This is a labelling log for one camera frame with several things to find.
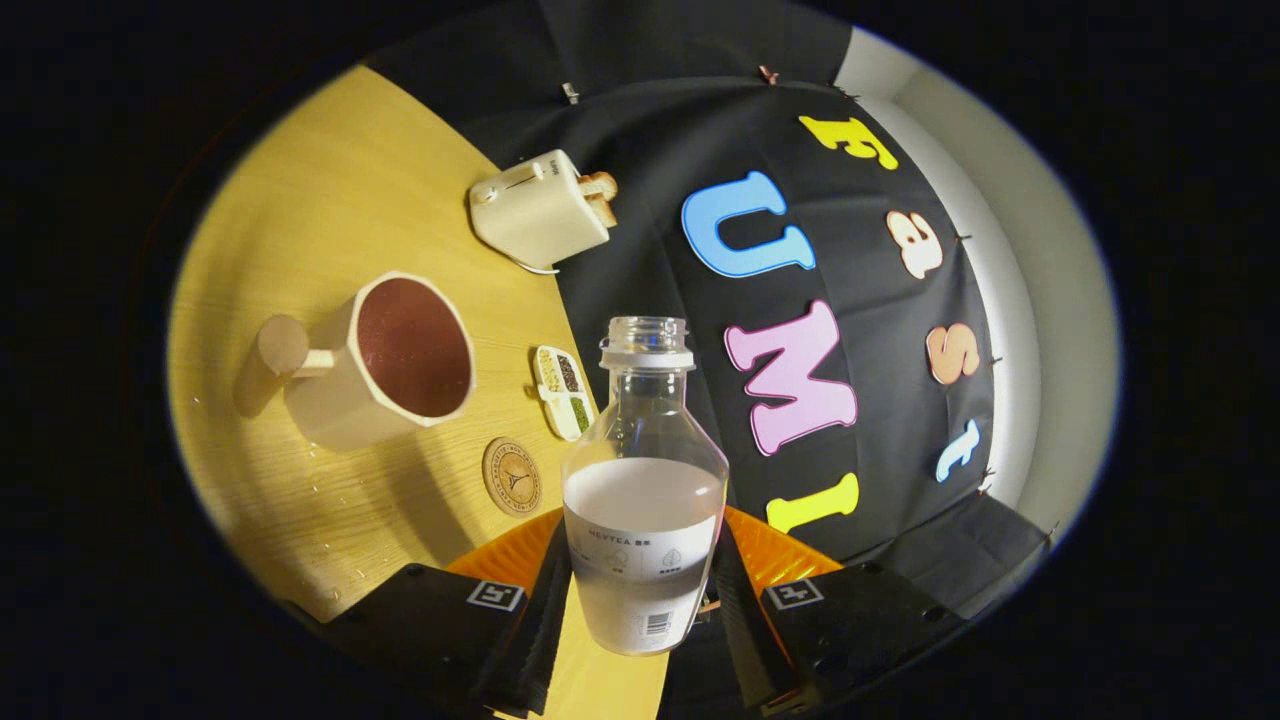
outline table surface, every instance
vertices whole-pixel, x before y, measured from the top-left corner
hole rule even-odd
[[[530,352],[576,350],[554,277],[520,269],[471,232],[466,190],[497,172],[417,100],[357,67],[257,142],[192,238],[168,347],[188,475],[265,592],[321,621],[406,562],[443,568],[521,523],[481,478],[497,436],[538,464],[538,512],[561,503],[568,443],[531,395]],[[285,313],[311,325],[392,269],[431,279],[462,315],[477,373],[462,418],[337,455],[302,437],[279,393],[253,419],[236,411],[234,378],[264,320]],[[571,584],[544,716],[654,717],[666,669],[666,655],[622,657],[591,642]]]

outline white wall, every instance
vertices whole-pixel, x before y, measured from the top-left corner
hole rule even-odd
[[[854,28],[836,85],[861,95],[965,241],[995,369],[991,493],[1066,533],[1114,429],[1120,340],[1106,268],[1053,172],[980,100]]]
[[[850,95],[893,97],[920,67],[892,42],[855,27],[835,82]]]
[[[928,68],[893,100],[964,168],[1021,269],[1039,343],[1041,407],[1014,507],[1065,533],[1106,459],[1119,400],[1120,333],[1106,266],[1053,170],[980,100]]]

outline pink letter m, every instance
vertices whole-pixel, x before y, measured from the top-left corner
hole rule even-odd
[[[754,333],[739,327],[724,331],[728,357],[744,373],[762,355],[782,351],[746,383],[748,395],[791,401],[777,407],[763,402],[751,407],[751,434],[760,452],[773,455],[782,443],[837,423],[852,425],[858,419],[854,388],[809,377],[837,342],[836,316],[822,300],[814,300],[808,315],[790,323]]]

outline plastic bottle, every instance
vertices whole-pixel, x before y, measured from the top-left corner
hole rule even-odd
[[[613,318],[609,405],[564,455],[564,521],[593,639],[621,655],[678,646],[724,516],[728,461],[685,407],[685,320]]]

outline bottle label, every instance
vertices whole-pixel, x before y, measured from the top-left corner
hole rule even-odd
[[[621,653],[669,650],[703,594],[716,516],[680,530],[612,530],[566,509],[564,529],[591,635]]]
[[[575,564],[584,564],[628,583],[650,583],[696,568],[712,547],[716,516],[687,528],[657,533],[614,530],[566,512],[564,529]]]

